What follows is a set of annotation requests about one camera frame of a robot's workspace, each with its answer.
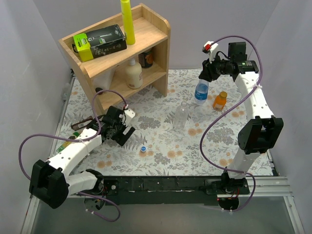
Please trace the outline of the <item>blue label water bottle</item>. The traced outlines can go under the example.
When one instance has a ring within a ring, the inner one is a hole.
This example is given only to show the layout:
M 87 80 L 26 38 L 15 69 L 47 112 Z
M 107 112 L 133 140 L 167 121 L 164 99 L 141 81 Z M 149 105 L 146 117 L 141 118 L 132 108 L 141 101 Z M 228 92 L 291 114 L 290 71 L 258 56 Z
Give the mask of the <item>blue label water bottle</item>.
M 195 102 L 197 105 L 203 105 L 208 98 L 209 83 L 206 80 L 199 79 L 195 88 Z

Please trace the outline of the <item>blue white bottle cap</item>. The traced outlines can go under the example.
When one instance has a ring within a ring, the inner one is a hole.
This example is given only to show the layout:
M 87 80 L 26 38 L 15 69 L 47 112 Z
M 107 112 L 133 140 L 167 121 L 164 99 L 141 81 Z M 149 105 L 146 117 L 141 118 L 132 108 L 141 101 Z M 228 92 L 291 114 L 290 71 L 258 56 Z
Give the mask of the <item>blue white bottle cap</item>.
M 141 149 L 140 149 L 142 152 L 146 152 L 147 151 L 147 148 L 145 146 L 142 146 Z

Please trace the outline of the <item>orange bottle cap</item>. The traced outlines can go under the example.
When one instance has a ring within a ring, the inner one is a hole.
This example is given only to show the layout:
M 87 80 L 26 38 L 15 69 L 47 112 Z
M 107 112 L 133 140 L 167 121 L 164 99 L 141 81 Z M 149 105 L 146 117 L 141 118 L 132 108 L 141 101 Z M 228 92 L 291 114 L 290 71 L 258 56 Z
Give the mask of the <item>orange bottle cap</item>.
M 220 92 L 219 96 L 220 96 L 222 99 L 224 99 L 224 98 L 227 97 L 227 93 L 224 92 L 224 91 L 222 91 L 222 92 Z

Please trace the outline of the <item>orange juice bottle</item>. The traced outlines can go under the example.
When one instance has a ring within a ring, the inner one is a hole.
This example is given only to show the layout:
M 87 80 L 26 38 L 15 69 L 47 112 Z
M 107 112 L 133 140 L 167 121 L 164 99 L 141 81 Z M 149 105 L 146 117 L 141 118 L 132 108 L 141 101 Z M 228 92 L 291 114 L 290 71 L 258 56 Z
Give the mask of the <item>orange juice bottle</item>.
M 222 111 L 224 106 L 226 105 L 227 98 L 222 99 L 219 95 L 215 98 L 213 103 L 213 108 L 216 111 Z

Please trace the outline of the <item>clear plastic cup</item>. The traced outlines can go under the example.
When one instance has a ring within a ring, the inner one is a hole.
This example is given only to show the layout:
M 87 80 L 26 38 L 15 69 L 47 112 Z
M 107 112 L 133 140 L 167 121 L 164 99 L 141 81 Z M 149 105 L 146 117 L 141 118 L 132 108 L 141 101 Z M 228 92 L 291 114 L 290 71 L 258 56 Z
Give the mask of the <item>clear plastic cup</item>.
M 173 126 L 175 129 L 182 130 L 186 125 L 186 121 L 189 115 L 189 108 L 186 102 L 181 102 L 181 104 L 176 108 L 175 118 L 173 121 Z

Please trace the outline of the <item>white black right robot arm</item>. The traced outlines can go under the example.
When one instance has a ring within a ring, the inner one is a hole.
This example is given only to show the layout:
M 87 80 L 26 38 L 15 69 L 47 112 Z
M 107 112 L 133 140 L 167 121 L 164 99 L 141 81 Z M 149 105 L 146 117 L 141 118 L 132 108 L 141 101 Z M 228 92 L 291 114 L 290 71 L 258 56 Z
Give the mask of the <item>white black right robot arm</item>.
M 218 44 L 206 42 L 203 52 L 209 55 L 205 60 L 200 78 L 208 82 L 221 75 L 229 75 L 239 88 L 247 114 L 247 124 L 238 133 L 238 151 L 220 177 L 204 182 L 206 193 L 247 195 L 249 187 L 246 173 L 261 155 L 271 149 L 284 126 L 283 119 L 275 117 L 270 110 L 259 81 L 258 63 L 248 60 L 245 42 L 231 42 L 228 55 L 221 59 Z

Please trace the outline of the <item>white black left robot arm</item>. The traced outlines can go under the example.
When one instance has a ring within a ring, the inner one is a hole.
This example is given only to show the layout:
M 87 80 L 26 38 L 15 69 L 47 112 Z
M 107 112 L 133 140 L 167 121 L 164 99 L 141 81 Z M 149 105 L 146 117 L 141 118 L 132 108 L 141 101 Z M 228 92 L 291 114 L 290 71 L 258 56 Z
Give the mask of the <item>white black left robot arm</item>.
M 87 169 L 72 175 L 72 170 L 96 147 L 111 139 L 123 146 L 135 131 L 129 124 L 135 112 L 109 107 L 106 114 L 93 119 L 62 151 L 46 161 L 38 160 L 32 169 L 29 192 L 51 208 L 59 207 L 69 195 L 86 192 L 98 195 L 104 190 L 103 175 Z

